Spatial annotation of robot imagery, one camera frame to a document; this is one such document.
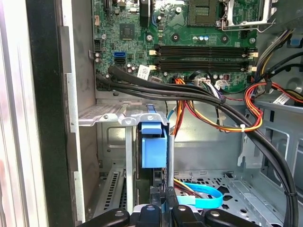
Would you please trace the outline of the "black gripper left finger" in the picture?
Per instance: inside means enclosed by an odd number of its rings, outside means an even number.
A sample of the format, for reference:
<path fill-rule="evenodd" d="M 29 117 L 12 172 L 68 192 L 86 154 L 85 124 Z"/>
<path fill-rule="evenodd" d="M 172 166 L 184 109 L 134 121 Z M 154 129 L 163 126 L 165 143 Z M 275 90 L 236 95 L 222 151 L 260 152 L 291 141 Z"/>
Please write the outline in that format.
<path fill-rule="evenodd" d="M 160 227 L 162 224 L 161 199 L 164 190 L 160 186 L 151 186 L 149 189 L 148 203 L 138 204 L 132 213 L 117 208 L 82 224 L 83 227 Z"/>

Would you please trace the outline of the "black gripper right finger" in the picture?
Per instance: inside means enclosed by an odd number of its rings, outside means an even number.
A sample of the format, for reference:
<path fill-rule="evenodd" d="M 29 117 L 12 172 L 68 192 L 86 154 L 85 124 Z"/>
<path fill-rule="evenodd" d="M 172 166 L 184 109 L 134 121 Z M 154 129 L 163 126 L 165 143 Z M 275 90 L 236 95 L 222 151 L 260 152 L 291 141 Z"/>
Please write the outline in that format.
<path fill-rule="evenodd" d="M 177 201 L 175 189 L 165 190 L 166 213 L 172 227 L 256 227 L 257 224 L 220 209 L 210 209 L 202 215 Z"/>

